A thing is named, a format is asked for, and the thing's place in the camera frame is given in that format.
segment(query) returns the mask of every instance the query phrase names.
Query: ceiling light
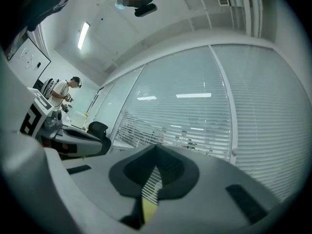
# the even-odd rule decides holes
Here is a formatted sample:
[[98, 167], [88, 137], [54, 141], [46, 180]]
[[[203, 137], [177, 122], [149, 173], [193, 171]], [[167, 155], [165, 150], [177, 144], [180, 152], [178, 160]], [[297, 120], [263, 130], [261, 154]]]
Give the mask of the ceiling light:
[[207, 98], [211, 97], [211, 93], [205, 94], [184, 94], [184, 95], [176, 95], [177, 98]]
[[87, 34], [89, 27], [90, 27], [90, 24], [88, 24], [87, 22], [85, 22], [83, 24], [82, 31], [81, 31], [80, 38], [79, 38], [79, 42], [78, 42], [78, 48], [79, 49], [82, 49], [83, 41], [84, 41], [84, 38], [86, 37], [86, 34]]
[[157, 99], [155, 96], [149, 96], [149, 97], [139, 97], [138, 100], [150, 100], [150, 99]]
[[193, 128], [193, 127], [191, 127], [191, 129], [193, 129], [193, 130], [200, 130], [200, 131], [204, 131], [204, 129], [201, 129], [201, 128]]

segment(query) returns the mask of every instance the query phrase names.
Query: white surface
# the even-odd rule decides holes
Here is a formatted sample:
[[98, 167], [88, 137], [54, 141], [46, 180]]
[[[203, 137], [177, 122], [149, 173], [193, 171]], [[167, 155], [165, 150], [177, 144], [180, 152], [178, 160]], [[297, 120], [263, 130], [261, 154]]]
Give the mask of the white surface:
[[273, 50], [213, 46], [233, 93], [236, 166], [284, 200], [311, 165], [312, 109], [299, 80]]
[[9, 67], [26, 87], [33, 87], [49, 63], [50, 60], [27, 39], [9, 61]]
[[50, 53], [46, 46], [45, 35], [42, 32], [42, 23], [38, 25], [38, 27], [33, 31], [27, 31], [28, 37], [33, 41], [33, 43], [47, 56], [49, 59]]
[[19, 131], [35, 97], [9, 68], [1, 47], [0, 88], [0, 129], [9, 132]]
[[135, 233], [131, 228], [107, 215], [105, 209], [101, 210], [94, 201], [91, 201], [92, 198], [91, 200], [87, 198], [84, 191], [81, 191], [81, 188], [73, 181], [66, 171], [64, 164], [71, 164], [74, 162], [75, 166], [75, 163], [85, 163], [82, 159], [68, 160], [62, 163], [56, 150], [44, 148], [44, 151], [47, 156], [49, 170], [56, 190], [66, 209], [84, 233], [110, 233], [111, 230], [115, 230], [121, 234]]
[[209, 98], [211, 93], [175, 95], [177, 98]]

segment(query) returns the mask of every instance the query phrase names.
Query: black seat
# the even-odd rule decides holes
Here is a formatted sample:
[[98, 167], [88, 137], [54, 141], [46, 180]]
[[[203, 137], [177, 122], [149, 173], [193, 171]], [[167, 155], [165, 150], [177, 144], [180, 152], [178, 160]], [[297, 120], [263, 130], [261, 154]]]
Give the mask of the black seat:
[[108, 129], [108, 126], [106, 126], [105, 124], [101, 122], [94, 121], [90, 123], [87, 133], [99, 138], [102, 141], [102, 149], [98, 154], [90, 155], [88, 157], [105, 155], [108, 152], [108, 150], [111, 148], [112, 142], [108, 137], [106, 137], [107, 129]]

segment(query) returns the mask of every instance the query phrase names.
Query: window blinds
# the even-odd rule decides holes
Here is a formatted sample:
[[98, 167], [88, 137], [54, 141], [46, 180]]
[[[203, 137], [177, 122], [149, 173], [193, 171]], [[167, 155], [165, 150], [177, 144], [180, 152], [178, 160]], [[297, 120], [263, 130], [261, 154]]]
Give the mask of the window blinds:
[[229, 160], [229, 102], [210, 49], [148, 63], [120, 112], [114, 135], [111, 153], [162, 143]]
[[281, 200], [311, 164], [311, 105], [290, 66], [273, 50], [213, 46], [229, 80], [238, 123], [236, 165]]
[[95, 121], [99, 121], [108, 126], [106, 131], [108, 137], [112, 132], [119, 112], [121, 111], [121, 108], [141, 70], [142, 67], [119, 77], [110, 89], [97, 112]]

